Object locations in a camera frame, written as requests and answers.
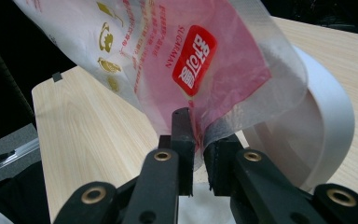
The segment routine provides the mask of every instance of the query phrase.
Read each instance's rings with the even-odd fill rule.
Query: transparent plastic wrapper
[[[256,0],[14,0],[72,61],[171,133],[189,107],[199,147],[297,105],[292,46]]]

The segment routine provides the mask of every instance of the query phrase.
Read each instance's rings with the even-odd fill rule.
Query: red logo
[[[173,80],[187,95],[194,96],[199,91],[216,45],[216,40],[207,30],[198,25],[191,26],[172,73]]]

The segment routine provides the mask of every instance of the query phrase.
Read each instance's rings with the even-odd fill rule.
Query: snack packaging
[[[189,107],[199,147],[301,102],[307,74],[256,0],[14,0],[106,88],[171,134]]]

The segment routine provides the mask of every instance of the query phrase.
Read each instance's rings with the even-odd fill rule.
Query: gray floor
[[[0,180],[13,177],[29,165],[40,161],[36,129],[29,124],[0,139],[0,154],[15,150],[15,154],[0,161]]]

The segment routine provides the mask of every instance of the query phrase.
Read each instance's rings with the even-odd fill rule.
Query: white object
[[[351,100],[335,78],[301,49],[296,51],[309,74],[301,104],[243,134],[253,149],[266,153],[297,187],[310,191],[325,183],[351,146]]]

